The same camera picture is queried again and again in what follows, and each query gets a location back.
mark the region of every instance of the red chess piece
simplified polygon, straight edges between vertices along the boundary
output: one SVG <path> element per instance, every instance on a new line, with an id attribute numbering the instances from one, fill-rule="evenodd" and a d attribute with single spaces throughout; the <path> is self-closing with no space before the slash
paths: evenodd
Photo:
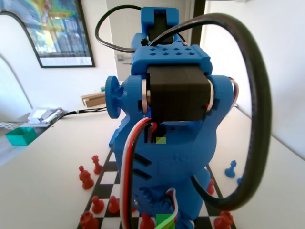
<path id="1" fill-rule="evenodd" d="M 233 216 L 228 211 L 222 211 L 220 216 L 214 220 L 215 229 L 230 229 L 233 224 Z"/>
<path id="2" fill-rule="evenodd" d="M 92 188 L 92 186 L 94 185 L 94 181 L 91 179 L 91 175 L 87 170 L 83 170 L 83 168 L 81 168 L 82 166 L 80 166 L 80 180 L 82 181 L 82 188 L 87 190 Z"/>
<path id="3" fill-rule="evenodd" d="M 213 179 L 210 180 L 210 183 L 209 183 L 207 192 L 208 192 L 210 195 L 213 195 L 213 193 L 215 192 L 215 189 L 214 189 L 214 180 L 213 180 Z"/>
<path id="4" fill-rule="evenodd" d="M 83 171 L 84 171 L 84 166 L 79 166 L 79 168 L 78 168 L 79 170 L 80 170 L 80 174 L 79 174 L 79 177 L 80 177 L 80 180 L 81 180 L 81 174 L 83 173 Z"/>
<path id="5" fill-rule="evenodd" d="M 142 222 L 140 224 L 140 229 L 154 229 L 155 224 L 153 219 L 148 216 L 145 212 L 142 213 Z"/>
<path id="6" fill-rule="evenodd" d="M 120 210 L 119 200 L 115 198 L 115 196 L 111 196 L 109 199 L 108 210 L 110 213 L 115 214 Z"/>
<path id="7" fill-rule="evenodd" d="M 98 229 L 99 221 L 93 217 L 93 214 L 89 211 L 85 211 L 81 216 L 82 229 Z"/>
<path id="8" fill-rule="evenodd" d="M 104 201 L 99 199 L 98 196 L 94 196 L 92 197 L 92 211 L 94 212 L 94 214 L 99 214 L 103 211 L 104 209 Z"/>
<path id="9" fill-rule="evenodd" d="M 94 164 L 95 164 L 94 173 L 97 174 L 97 175 L 99 175 L 99 174 L 101 173 L 102 169 L 103 169 L 103 166 L 101 166 L 101 165 L 99 164 L 99 156 L 94 155 L 94 156 L 92 157 L 92 161 L 93 161 Z"/>

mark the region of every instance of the picture frame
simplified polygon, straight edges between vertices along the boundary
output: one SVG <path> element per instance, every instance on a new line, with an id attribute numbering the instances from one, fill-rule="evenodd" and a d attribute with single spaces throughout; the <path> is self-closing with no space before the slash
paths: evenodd
<path id="1" fill-rule="evenodd" d="M 41 68 L 95 67 L 80 0 L 0 0 L 24 29 Z"/>

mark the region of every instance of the chess board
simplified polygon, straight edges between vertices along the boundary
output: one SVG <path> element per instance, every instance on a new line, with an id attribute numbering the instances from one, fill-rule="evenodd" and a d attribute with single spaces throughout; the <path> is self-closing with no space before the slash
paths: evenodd
<path id="1" fill-rule="evenodd" d="M 222 198 L 222 194 L 214 179 L 213 173 L 209 166 L 206 167 L 211 174 L 211 179 L 214 180 L 215 192 L 214 197 Z M 104 201 L 105 208 L 100 214 L 94 214 L 92 212 L 92 197 L 97 195 L 100 199 Z M 99 228 L 101 229 L 122 229 L 120 213 L 112 214 L 108 211 L 108 204 L 110 196 L 115 196 L 117 199 L 120 197 L 120 177 L 118 173 L 118 168 L 116 164 L 116 159 L 113 150 L 111 149 L 105 164 L 103 165 L 103 170 L 97 179 L 97 182 L 93 188 L 92 195 L 88 201 L 88 204 L 84 210 L 90 211 L 99 221 Z M 220 215 L 220 210 L 210 206 L 209 204 L 203 203 L 199 217 L 194 221 L 195 229 L 214 229 L 214 219 Z M 132 213 L 132 224 L 133 229 L 140 229 L 140 223 L 142 217 L 138 211 Z M 231 229 L 236 229 L 235 224 L 231 226 Z"/>

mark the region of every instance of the blue pawn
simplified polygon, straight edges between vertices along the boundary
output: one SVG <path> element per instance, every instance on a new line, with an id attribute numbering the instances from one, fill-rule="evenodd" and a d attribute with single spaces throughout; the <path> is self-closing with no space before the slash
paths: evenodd
<path id="1" fill-rule="evenodd" d="M 231 167 L 226 168 L 224 171 L 224 174 L 226 174 L 226 176 L 229 178 L 233 178 L 233 177 L 235 177 L 234 167 L 236 167 L 237 163 L 234 160 L 234 161 L 231 161 L 230 165 L 231 165 Z"/>
<path id="2" fill-rule="evenodd" d="M 242 181 L 243 181 L 243 178 L 242 178 L 242 177 L 237 179 L 237 183 L 238 183 L 238 184 L 241 184 Z"/>

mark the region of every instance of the white table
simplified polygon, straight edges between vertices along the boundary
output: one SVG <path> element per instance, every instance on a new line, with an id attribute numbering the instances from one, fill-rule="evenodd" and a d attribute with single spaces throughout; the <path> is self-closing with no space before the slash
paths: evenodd
<path id="1" fill-rule="evenodd" d="M 93 190 L 82 189 L 78 167 L 83 165 L 96 181 L 91 157 L 105 161 L 109 140 L 123 117 L 110 119 L 107 112 L 65 117 L 0 167 L 0 229 L 75 229 Z M 237 185 L 236 179 L 224 176 L 232 160 L 237 161 L 237 177 L 242 175 L 250 123 L 233 108 L 217 130 L 210 167 L 224 196 Z M 304 178 L 305 162 L 272 138 L 259 190 L 232 212 L 237 228 L 304 228 Z"/>

